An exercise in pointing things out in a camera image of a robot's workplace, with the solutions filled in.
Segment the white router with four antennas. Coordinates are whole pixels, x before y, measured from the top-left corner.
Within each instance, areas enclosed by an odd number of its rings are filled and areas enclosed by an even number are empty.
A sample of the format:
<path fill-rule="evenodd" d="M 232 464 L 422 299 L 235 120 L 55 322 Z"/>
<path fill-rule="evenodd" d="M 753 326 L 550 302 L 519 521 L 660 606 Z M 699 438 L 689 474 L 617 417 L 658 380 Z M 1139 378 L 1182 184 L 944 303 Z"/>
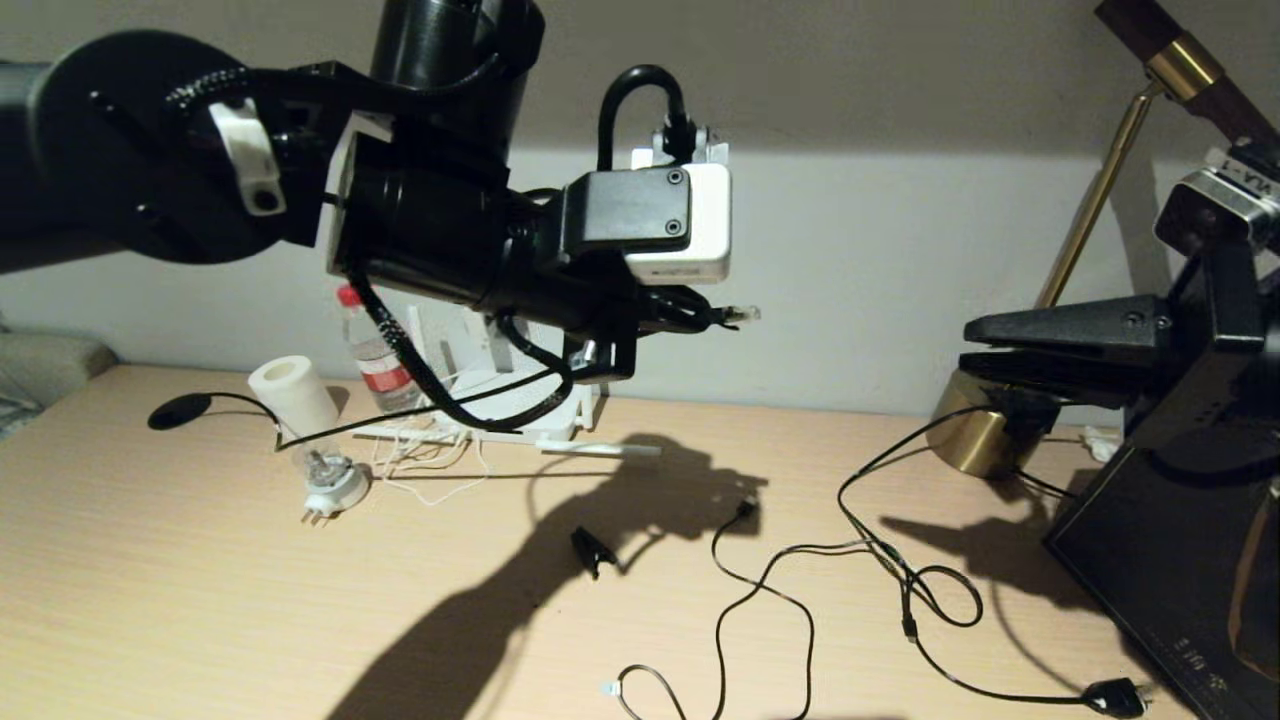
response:
<path fill-rule="evenodd" d="M 503 418 L 525 410 L 550 395 L 557 375 L 500 334 L 490 320 L 465 311 L 460 325 L 445 337 L 442 351 L 449 360 L 443 380 L 456 398 L 474 396 L 467 410 L 481 418 Z M 425 413 L 353 429 L 355 437 L 445 445 L 460 437 L 479 443 L 526 445 L 544 454 L 589 457 L 657 457 L 654 445 L 626 445 L 589 439 L 603 407 L 598 386 L 575 386 L 558 407 L 516 430 L 476 430 L 462 427 L 442 411 Z"/>

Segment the brass desk lamp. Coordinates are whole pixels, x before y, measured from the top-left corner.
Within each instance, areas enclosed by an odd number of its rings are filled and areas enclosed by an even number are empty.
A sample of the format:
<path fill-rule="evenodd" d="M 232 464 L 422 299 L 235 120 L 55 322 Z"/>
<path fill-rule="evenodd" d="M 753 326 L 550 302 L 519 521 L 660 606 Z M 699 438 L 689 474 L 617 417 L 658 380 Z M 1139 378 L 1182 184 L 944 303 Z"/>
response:
<path fill-rule="evenodd" d="M 1101 0 L 1094 13 L 1140 61 L 1148 82 L 1132 99 L 1103 165 L 1085 191 L 1071 228 L 1032 309 L 1068 305 L 1061 300 L 1068 279 L 1156 99 L 1166 97 L 1188 114 L 1207 120 L 1226 140 L 1225 149 L 1240 138 L 1280 142 L 1280 129 L 1240 91 L 1213 54 L 1175 20 L 1158 0 Z M 1180 256 L 1184 268 L 1196 255 Z M 1280 258 L 1271 252 L 1253 254 L 1253 256 L 1268 332 L 1262 360 L 1245 374 L 1248 395 L 1238 407 L 1243 420 L 1254 421 L 1267 439 L 1280 442 Z M 1167 302 L 1166 297 L 1178 278 L 1166 293 L 1140 295 L 1155 295 Z M 1032 351 L 1119 363 L 1158 359 L 1165 368 L 1169 345 L 1170 334 L 1167 343 L 1152 354 L 1061 354 L 986 345 L 982 345 L 980 352 Z M 1124 413 L 1120 448 L 1124 445 L 1140 448 L 1140 421 L 1156 400 L 1165 374 L 1164 369 L 1164 374 L 1135 402 L 1123 407 L 1108 407 Z M 959 359 L 957 369 L 951 375 L 925 429 L 929 447 L 951 468 L 973 477 L 997 478 L 1019 471 L 1050 432 L 1034 448 L 1004 447 L 995 437 L 1000 424 L 995 406 L 1015 398 L 1053 398 L 1060 405 L 1060 413 L 1065 407 L 1091 406 L 1038 392 L 996 386 L 963 372 Z"/>

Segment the clear water bottle red cap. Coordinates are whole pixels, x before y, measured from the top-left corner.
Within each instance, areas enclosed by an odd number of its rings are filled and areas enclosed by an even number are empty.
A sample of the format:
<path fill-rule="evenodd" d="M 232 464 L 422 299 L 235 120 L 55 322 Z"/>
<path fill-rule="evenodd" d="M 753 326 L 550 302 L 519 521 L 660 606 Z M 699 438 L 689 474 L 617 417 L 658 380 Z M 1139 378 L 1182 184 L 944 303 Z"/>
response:
<path fill-rule="evenodd" d="M 378 324 L 367 314 L 362 300 L 351 284 L 335 291 L 342 310 L 342 340 L 381 413 L 398 413 L 415 407 L 419 387 L 383 338 Z"/>

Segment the white paper roll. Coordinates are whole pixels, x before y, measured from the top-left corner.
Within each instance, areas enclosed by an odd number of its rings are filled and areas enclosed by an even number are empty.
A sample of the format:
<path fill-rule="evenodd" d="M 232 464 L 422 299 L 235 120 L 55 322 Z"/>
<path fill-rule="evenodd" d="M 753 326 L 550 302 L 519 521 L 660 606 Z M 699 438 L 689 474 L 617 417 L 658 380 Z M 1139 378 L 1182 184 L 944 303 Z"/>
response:
<path fill-rule="evenodd" d="M 339 410 L 308 357 L 265 363 L 250 375 L 248 387 L 273 416 L 276 448 L 291 455 L 302 475 L 305 521 L 324 525 L 366 500 L 369 470 L 335 442 Z"/>

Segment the small black clip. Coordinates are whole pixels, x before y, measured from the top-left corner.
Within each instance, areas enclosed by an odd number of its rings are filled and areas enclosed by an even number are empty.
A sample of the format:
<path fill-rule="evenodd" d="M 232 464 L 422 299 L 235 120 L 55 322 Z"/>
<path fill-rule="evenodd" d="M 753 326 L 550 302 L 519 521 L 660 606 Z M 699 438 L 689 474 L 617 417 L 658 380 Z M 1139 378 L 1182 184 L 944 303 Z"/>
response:
<path fill-rule="evenodd" d="M 573 529 L 570 536 L 570 543 L 575 557 L 594 582 L 600 577 L 602 565 L 617 566 L 618 564 L 616 552 L 585 527 L 576 527 Z"/>

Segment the black round desk grommet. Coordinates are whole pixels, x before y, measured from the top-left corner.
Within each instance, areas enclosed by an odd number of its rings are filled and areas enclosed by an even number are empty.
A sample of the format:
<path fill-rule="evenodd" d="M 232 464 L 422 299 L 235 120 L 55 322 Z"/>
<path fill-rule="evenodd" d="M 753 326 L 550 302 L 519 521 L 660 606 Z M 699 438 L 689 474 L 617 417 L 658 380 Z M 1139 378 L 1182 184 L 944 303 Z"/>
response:
<path fill-rule="evenodd" d="M 211 405 L 212 397 L 209 393 L 180 395 L 152 410 L 147 418 L 147 428 L 173 430 L 200 419 Z"/>

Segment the black plastic connector block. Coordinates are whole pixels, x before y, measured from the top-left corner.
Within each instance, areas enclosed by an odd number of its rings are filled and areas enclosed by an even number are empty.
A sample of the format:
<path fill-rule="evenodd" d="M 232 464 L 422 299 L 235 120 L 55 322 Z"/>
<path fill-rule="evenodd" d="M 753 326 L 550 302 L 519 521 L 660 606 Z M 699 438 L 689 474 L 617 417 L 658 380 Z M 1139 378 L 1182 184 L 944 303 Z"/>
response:
<path fill-rule="evenodd" d="M 1015 398 L 995 406 L 1000 419 L 996 439 L 1010 448 L 1034 448 L 1056 424 L 1060 405 L 1053 398 Z"/>

